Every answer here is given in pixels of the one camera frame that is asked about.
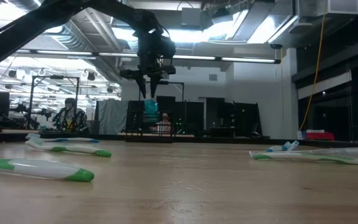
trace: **teal object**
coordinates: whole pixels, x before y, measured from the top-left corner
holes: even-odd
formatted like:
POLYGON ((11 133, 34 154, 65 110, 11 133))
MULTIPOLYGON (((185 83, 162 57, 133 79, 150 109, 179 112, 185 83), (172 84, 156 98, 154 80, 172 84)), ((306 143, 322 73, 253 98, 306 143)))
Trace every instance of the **teal object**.
POLYGON ((160 122, 160 113, 158 112, 158 103, 148 99, 144 101, 144 122, 158 123, 160 122))

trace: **white toothbrush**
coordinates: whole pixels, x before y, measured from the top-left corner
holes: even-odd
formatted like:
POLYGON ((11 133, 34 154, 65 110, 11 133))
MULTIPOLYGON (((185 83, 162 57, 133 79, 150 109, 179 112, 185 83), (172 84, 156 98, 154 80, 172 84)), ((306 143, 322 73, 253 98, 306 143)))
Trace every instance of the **white toothbrush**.
POLYGON ((330 161, 340 164, 358 165, 358 159, 345 156, 317 155, 300 152, 252 152, 249 155, 253 159, 298 159, 306 161, 330 161))
POLYGON ((0 159, 0 171, 52 179, 89 182, 91 171, 61 162, 38 159, 0 159))
POLYGON ((82 152, 82 153, 88 153, 95 156, 102 156, 102 157, 111 157, 111 152, 99 149, 97 147, 91 147, 91 146, 81 146, 81 145, 71 145, 71 146, 46 146, 44 145, 44 140, 40 138, 30 138, 28 141, 25 142, 26 145, 51 151, 51 152, 82 152))

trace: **person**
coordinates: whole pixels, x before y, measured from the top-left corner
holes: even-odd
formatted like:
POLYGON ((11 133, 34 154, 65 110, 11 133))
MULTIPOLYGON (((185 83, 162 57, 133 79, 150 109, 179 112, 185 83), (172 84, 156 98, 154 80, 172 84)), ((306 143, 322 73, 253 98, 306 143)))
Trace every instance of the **person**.
POLYGON ((63 112, 60 115, 60 121, 61 123, 67 122, 67 129, 72 129, 73 119, 76 120, 77 128, 78 130, 83 129, 86 127, 86 114, 81 110, 80 108, 76 107, 76 100, 74 98, 67 98, 65 100, 65 108, 63 112))

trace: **wooden table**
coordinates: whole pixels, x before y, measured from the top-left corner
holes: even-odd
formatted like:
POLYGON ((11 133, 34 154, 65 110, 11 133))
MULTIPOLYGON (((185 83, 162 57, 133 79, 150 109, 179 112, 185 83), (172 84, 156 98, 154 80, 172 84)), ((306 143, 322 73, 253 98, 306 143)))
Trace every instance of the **wooden table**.
POLYGON ((0 144, 77 164, 90 183, 0 173, 0 223, 358 223, 358 166, 253 161, 262 145, 103 141, 112 158, 0 144))

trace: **yellow cable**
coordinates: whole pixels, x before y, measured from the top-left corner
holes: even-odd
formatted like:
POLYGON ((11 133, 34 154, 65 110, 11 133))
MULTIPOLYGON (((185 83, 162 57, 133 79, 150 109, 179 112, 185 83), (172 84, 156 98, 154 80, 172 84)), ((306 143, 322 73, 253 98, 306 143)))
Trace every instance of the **yellow cable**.
POLYGON ((299 128, 299 131, 301 131, 303 126, 305 125, 305 122, 306 122, 306 119, 307 119, 308 113, 309 113, 309 108, 310 108, 310 105, 311 105, 311 99, 313 98, 313 94, 314 94, 314 88, 316 86, 316 81, 317 81, 317 77, 318 77, 318 70, 319 70, 319 67, 320 67, 321 47, 323 46, 324 22, 326 20, 327 6, 328 6, 328 0, 326 0, 326 6, 325 6, 325 10, 324 10, 324 15, 323 15, 323 24, 321 26, 320 45, 319 45, 319 48, 318 48, 318 55, 317 55, 316 75, 314 76, 313 88, 312 88, 312 91, 311 91, 311 95, 309 97, 309 103, 308 103, 308 107, 306 109, 305 117, 303 118, 303 122, 302 122, 302 125, 299 128))

